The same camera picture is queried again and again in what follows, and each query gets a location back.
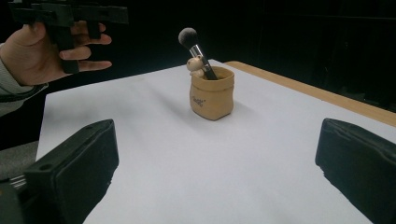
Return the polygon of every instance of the wooden table edge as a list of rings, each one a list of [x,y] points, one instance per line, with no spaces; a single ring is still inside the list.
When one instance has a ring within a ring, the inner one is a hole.
[[[323,89],[310,86],[287,77],[282,77],[280,75],[262,70],[246,63],[230,61],[226,62],[225,64],[238,70],[250,73],[251,75],[275,82],[276,84],[282,85],[292,90],[296,90],[304,94],[316,97],[319,100],[331,103],[333,105],[341,106],[345,109],[361,114],[367,118],[375,119],[390,126],[396,127],[396,113],[393,113],[391,111],[375,107],[373,105],[368,105],[366,103],[353,100],[330,91],[325,91]]]

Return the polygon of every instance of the gray sleeve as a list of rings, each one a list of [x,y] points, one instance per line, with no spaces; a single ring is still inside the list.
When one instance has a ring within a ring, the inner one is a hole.
[[[38,86],[21,86],[8,72],[0,58],[0,117],[17,110],[27,99],[48,87],[48,84]]]

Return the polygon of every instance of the hand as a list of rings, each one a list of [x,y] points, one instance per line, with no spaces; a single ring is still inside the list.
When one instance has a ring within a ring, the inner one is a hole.
[[[99,24],[100,32],[106,27]],[[44,23],[36,22],[23,27],[12,34],[0,48],[0,58],[10,74],[22,86],[34,86],[66,77],[61,67],[64,60],[78,60],[80,72],[106,69],[111,62],[84,61],[91,56],[89,44],[108,45],[111,37],[101,34],[100,39],[90,39],[87,23],[78,21],[71,27],[75,48],[59,52],[50,42]]]

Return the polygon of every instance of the white surface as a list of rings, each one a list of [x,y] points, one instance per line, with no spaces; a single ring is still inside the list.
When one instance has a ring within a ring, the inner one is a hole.
[[[321,122],[355,123],[396,142],[396,129],[235,72],[233,113],[189,104],[181,65],[47,96],[37,158],[85,125],[114,119],[120,166],[85,223],[371,223],[315,165]]]

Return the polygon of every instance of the black background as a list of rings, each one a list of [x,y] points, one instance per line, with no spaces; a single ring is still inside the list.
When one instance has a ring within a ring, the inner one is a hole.
[[[209,59],[248,63],[394,110],[396,1],[98,3],[129,11],[128,25],[104,22],[111,45],[91,46],[92,60],[110,60],[113,66],[54,81],[20,110],[0,118],[0,149],[38,140],[48,93],[185,64],[191,56],[177,39],[185,27],[197,31]],[[1,0],[0,10],[4,42],[21,25],[12,20],[7,1]]]

